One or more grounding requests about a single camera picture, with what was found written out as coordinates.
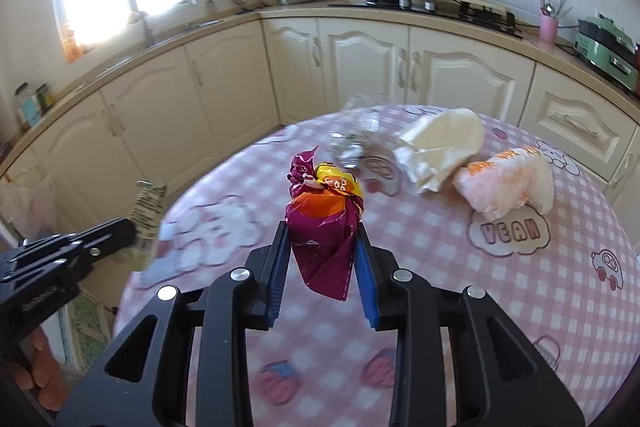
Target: crumpled snack wrapper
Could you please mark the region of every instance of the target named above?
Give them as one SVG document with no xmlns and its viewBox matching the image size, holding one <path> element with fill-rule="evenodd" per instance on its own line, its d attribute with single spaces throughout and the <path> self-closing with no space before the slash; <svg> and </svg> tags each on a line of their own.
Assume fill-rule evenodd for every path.
<svg viewBox="0 0 640 427">
<path fill-rule="evenodd" d="M 456 172 L 453 184 L 489 221 L 526 203 L 544 215 L 554 204 L 551 165 L 535 147 L 509 149 L 487 161 L 469 163 Z"/>
<path fill-rule="evenodd" d="M 437 192 L 449 175 L 477 154 L 484 143 L 482 121 L 469 109 L 425 114 L 398 135 L 396 161 L 414 184 L 414 192 Z"/>
<path fill-rule="evenodd" d="M 297 154 L 287 178 L 285 212 L 291 248 L 305 284 L 332 299 L 347 298 L 356 229 L 364 201 L 355 178 L 331 163 L 314 168 L 316 149 Z"/>
</svg>

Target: cartoon car print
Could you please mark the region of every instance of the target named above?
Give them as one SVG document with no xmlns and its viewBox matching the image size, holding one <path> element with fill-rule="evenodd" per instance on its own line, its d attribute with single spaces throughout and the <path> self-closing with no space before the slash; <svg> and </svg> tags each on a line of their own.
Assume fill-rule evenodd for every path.
<svg viewBox="0 0 640 427">
<path fill-rule="evenodd" d="M 271 405 L 284 405 L 293 400 L 301 381 L 288 360 L 268 363 L 257 378 L 258 389 Z"/>
<path fill-rule="evenodd" d="M 615 291 L 616 288 L 622 290 L 622 269 L 613 252 L 607 249 L 591 252 L 591 259 L 598 279 L 602 282 L 609 281 L 609 287 L 612 291 Z"/>
<path fill-rule="evenodd" d="M 545 362 L 553 371 L 558 370 L 558 364 L 560 362 L 560 344 L 553 337 L 549 335 L 542 335 L 536 340 L 533 345 L 538 350 Z"/>
<path fill-rule="evenodd" d="M 390 388 L 396 377 L 396 350 L 381 349 L 362 370 L 360 380 L 371 387 Z"/>
</svg>

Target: faucet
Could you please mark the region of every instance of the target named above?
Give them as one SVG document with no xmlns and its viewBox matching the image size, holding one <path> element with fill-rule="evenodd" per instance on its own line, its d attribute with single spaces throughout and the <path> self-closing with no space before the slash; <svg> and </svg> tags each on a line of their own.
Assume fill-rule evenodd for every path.
<svg viewBox="0 0 640 427">
<path fill-rule="evenodd" d="M 129 13 L 129 19 L 127 20 L 127 23 L 135 24 L 138 21 L 142 21 L 142 27 L 144 28 L 145 32 L 145 48 L 150 48 L 151 46 L 155 45 L 156 42 L 154 41 L 154 35 L 151 31 L 151 27 L 146 20 L 148 14 L 144 10 L 138 9 L 138 3 L 136 2 L 136 0 L 128 1 L 131 13 Z"/>
</svg>

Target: drawer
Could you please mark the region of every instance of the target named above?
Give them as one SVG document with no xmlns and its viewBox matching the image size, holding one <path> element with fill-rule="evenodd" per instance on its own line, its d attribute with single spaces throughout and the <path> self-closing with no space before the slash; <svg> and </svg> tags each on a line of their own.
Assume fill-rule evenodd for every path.
<svg viewBox="0 0 640 427">
<path fill-rule="evenodd" d="M 591 89 L 538 64 L 520 127 L 549 140 L 608 181 L 636 123 Z"/>
</svg>

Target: kitchen cabinet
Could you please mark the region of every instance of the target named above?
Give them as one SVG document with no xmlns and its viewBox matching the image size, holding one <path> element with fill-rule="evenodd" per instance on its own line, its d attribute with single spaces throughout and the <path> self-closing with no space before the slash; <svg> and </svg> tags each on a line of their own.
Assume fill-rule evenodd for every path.
<svg viewBox="0 0 640 427">
<path fill-rule="evenodd" d="M 539 64 L 520 127 L 610 180 L 636 124 L 591 89 Z"/>
<path fill-rule="evenodd" d="M 327 113 L 318 21 L 266 19 L 262 24 L 280 123 L 286 125 Z"/>
<path fill-rule="evenodd" d="M 534 62 L 495 46 L 411 28 L 407 103 L 466 107 L 518 124 Z"/>
<path fill-rule="evenodd" d="M 31 146 L 53 176 L 60 204 L 84 229 L 126 216 L 142 172 L 96 92 L 69 109 Z"/>
<path fill-rule="evenodd" d="M 123 74 L 101 93 L 143 174 L 166 182 L 169 193 L 220 160 L 182 48 Z"/>
<path fill-rule="evenodd" d="M 605 196 L 625 229 L 636 254 L 640 253 L 640 131 L 634 136 L 616 170 Z"/>
<path fill-rule="evenodd" d="M 404 103 L 409 28 L 383 22 L 319 19 L 322 73 L 329 111 L 352 94 L 389 96 Z"/>
<path fill-rule="evenodd" d="M 224 155 L 243 149 L 278 126 L 260 22 L 190 42 L 186 53 Z"/>
</svg>

